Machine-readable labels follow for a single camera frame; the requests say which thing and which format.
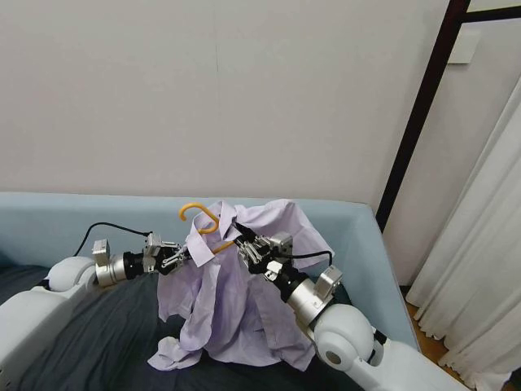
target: wrinkled fabric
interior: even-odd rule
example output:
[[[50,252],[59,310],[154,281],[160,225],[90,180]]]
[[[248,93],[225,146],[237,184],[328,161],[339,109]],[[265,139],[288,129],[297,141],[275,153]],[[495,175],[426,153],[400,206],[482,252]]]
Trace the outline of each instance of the wrinkled fabric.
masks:
[[[149,363],[161,371],[187,367],[199,361],[201,349],[222,362],[257,367],[285,361],[304,371],[313,358],[311,342],[296,326],[295,315],[280,299],[277,288],[262,275],[251,275],[231,246],[214,255],[212,249],[239,232],[239,222],[261,235],[284,231],[293,236],[294,254],[330,250],[302,210],[292,201],[276,200],[245,208],[218,202],[209,209],[220,218],[219,229],[201,235],[213,221],[204,213],[194,218],[186,246],[193,260],[158,282],[159,316],[163,321],[180,314],[186,319],[179,340],[167,337]],[[311,266],[326,258],[295,261]]]

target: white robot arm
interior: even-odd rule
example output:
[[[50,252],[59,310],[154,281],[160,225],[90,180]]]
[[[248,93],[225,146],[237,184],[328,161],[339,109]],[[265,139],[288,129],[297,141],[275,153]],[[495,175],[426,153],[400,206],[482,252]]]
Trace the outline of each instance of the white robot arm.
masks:
[[[300,329],[330,367],[366,391],[468,391],[417,350],[376,330],[357,308],[332,304],[342,277],[336,267],[330,265],[314,283],[293,267],[291,260],[299,256],[292,254],[290,235],[268,238],[238,223],[235,227],[243,234],[235,240],[239,256],[251,273],[263,274],[278,287]]]
[[[345,372],[366,391],[463,391],[458,383],[418,351],[388,339],[351,305],[333,304],[342,273],[330,265],[314,283],[293,267],[292,237],[255,234],[238,223],[235,243],[253,274],[263,274],[295,311],[296,322],[318,356]],[[190,257],[186,248],[150,233],[142,253],[110,255],[98,240],[94,260],[70,257],[53,266],[41,286],[21,292],[0,306],[0,390],[15,388],[36,356],[71,318],[87,292],[137,275],[178,270]]]
[[[34,359],[56,338],[88,292],[143,273],[178,270],[190,256],[151,232],[141,253],[111,257],[106,239],[94,243],[93,257],[69,257],[54,265],[36,287],[0,305],[0,391],[16,389]]]

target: white wall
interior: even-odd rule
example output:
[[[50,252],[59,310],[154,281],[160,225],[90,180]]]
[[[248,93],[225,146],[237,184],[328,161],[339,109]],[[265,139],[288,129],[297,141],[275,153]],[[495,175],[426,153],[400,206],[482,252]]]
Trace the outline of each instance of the white wall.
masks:
[[[0,190],[376,207],[444,7],[4,2]]]
[[[480,7],[511,2],[481,0]],[[468,24],[482,33],[468,66],[449,65],[384,231],[400,283],[414,279],[519,79],[521,20]]]

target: clothes hanger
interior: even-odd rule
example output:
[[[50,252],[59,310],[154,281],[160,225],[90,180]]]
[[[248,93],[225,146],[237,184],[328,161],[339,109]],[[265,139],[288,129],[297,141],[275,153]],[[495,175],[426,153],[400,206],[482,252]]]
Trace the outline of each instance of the clothes hanger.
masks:
[[[209,228],[201,228],[200,230],[197,230],[201,235],[205,235],[205,234],[211,234],[215,231],[217,231],[217,229],[219,228],[219,218],[213,214],[210,209],[208,209],[206,206],[204,206],[203,204],[201,204],[200,202],[190,202],[189,204],[186,204],[186,205],[183,205],[180,209],[179,209],[179,218],[181,220],[183,220],[184,222],[186,221],[186,216],[185,216],[185,211],[187,211],[188,209],[190,208],[197,208],[197,209],[201,209],[208,217],[210,217],[214,224],[213,226],[209,227]],[[225,242],[224,244],[222,244],[221,246],[215,248],[212,250],[212,253],[214,254],[218,254],[220,253],[221,251],[227,249],[229,246],[231,246],[232,244],[234,244],[233,241],[231,242]]]

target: hanger hook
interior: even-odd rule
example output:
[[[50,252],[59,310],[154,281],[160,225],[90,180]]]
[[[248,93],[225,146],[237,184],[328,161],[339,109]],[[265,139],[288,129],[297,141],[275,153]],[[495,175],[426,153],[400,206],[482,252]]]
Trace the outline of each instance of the hanger hook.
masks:
[[[211,234],[212,232],[217,231],[217,228],[219,228],[219,219],[215,216],[215,214],[210,212],[210,209],[208,209],[206,206],[204,206],[200,202],[190,202],[189,204],[186,204],[182,208],[180,208],[179,209],[179,218],[181,220],[183,220],[184,222],[186,221],[185,211],[190,208],[201,209],[203,212],[206,213],[206,215],[208,217],[210,217],[215,222],[215,224],[213,226],[211,226],[210,228],[201,228],[200,230],[198,230],[198,232],[201,235]]]

